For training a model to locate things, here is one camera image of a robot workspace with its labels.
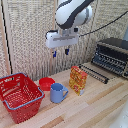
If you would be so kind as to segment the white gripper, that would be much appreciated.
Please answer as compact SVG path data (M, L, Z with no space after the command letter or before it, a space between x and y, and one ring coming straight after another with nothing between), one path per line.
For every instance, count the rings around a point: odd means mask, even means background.
M52 57L55 58L57 50L54 48L77 44L78 38L77 28L62 30L61 32L58 30L50 30L46 33L46 46L52 48ZM65 49L65 55L69 55L69 48Z

